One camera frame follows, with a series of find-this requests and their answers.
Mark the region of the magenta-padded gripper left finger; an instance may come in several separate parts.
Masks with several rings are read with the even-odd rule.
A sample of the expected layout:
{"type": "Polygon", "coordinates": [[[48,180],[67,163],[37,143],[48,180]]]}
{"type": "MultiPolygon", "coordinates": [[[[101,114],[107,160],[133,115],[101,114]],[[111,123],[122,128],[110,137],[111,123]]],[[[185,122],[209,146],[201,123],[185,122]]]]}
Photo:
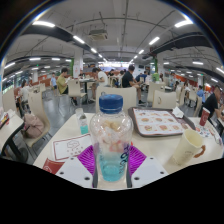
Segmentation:
{"type": "Polygon", "coordinates": [[[56,176],[84,188],[96,188],[98,176],[93,147],[87,147],[77,157],[69,157],[57,171],[56,176]]]}

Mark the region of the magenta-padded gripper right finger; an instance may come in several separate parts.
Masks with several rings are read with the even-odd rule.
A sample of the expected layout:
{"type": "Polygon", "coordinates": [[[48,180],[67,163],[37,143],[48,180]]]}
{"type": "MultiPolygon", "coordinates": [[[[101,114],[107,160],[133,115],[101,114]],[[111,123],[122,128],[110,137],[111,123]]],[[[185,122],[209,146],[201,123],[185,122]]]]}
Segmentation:
{"type": "Polygon", "coordinates": [[[136,147],[130,147],[126,175],[128,188],[140,188],[167,175],[167,171],[155,157],[146,156],[136,147]]]}

